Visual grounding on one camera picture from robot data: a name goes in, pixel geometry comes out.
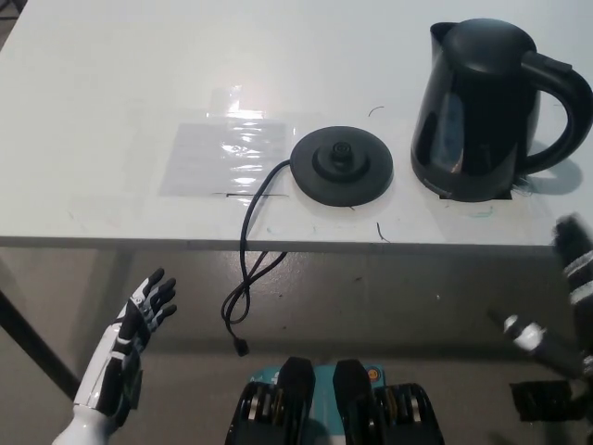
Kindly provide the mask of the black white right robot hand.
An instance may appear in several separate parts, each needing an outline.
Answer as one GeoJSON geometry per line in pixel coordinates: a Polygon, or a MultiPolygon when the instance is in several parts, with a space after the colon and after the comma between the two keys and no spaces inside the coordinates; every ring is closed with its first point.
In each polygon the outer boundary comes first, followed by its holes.
{"type": "Polygon", "coordinates": [[[518,314],[490,310],[490,320],[533,360],[572,380],[592,377],[592,236],[576,214],[554,227],[553,250],[568,286],[574,321],[573,345],[552,330],[518,314]]]}

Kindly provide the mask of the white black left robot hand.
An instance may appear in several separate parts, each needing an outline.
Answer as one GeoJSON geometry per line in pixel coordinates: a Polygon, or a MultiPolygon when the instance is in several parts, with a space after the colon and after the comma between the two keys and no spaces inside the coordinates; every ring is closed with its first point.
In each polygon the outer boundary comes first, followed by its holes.
{"type": "Polygon", "coordinates": [[[152,272],[126,299],[109,324],[88,363],[74,399],[121,427],[138,407],[142,386],[141,354],[150,338],[173,315],[176,280],[164,280],[162,268],[152,272]]]}

